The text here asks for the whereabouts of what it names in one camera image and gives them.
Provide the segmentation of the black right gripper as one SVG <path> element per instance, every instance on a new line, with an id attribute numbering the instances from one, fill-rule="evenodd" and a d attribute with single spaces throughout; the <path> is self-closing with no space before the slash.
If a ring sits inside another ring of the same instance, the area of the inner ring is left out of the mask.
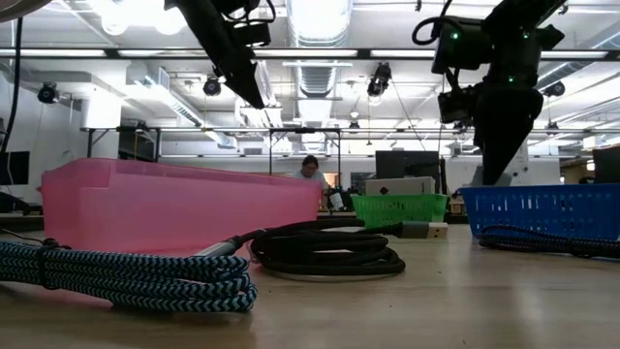
<path id="1" fill-rule="evenodd" d="M 442 123 L 463 122 L 484 139 L 506 121 L 525 138 L 541 112 L 538 91 L 542 52 L 564 34 L 552 25 L 486 32 L 482 25 L 445 26 L 437 47 L 437 72 L 450 91 L 438 96 Z M 519 186 L 530 180 L 527 142 L 493 144 L 476 168 L 477 186 Z"/>

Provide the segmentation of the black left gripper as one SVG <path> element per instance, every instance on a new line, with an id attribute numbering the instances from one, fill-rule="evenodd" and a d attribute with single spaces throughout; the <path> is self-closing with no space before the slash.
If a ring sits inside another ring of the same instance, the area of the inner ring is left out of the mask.
<path id="1" fill-rule="evenodd" d="M 164 9 L 179 10 L 201 47 L 224 75 L 225 85 L 257 110 L 264 100 L 256 79 L 254 51 L 235 32 L 234 23 L 225 18 L 237 10 L 252 11 L 257 1 L 247 0 L 165 0 Z"/>

